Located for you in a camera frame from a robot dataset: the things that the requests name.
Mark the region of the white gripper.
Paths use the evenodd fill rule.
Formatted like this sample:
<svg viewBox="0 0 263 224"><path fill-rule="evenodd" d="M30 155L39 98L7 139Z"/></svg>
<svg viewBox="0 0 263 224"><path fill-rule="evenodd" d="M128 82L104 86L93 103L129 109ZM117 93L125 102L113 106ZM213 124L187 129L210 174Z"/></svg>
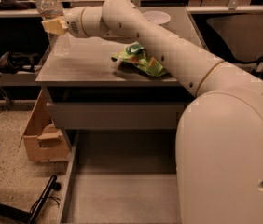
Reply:
<svg viewBox="0 0 263 224"><path fill-rule="evenodd" d="M83 7L70 8L64 12L65 19L58 17L41 21L41 23L47 33L64 35L68 31L75 38L85 38L87 34L84 32L82 25L83 12Z"/></svg>

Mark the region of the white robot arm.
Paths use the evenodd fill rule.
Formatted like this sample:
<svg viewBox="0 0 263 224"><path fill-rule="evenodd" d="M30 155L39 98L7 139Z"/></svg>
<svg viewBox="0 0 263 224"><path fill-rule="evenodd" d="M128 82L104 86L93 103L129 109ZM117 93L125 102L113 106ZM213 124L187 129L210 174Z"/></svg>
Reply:
<svg viewBox="0 0 263 224"><path fill-rule="evenodd" d="M130 0L42 22L76 38L126 36L193 96L176 134L183 224L263 224L263 81L149 21Z"/></svg>

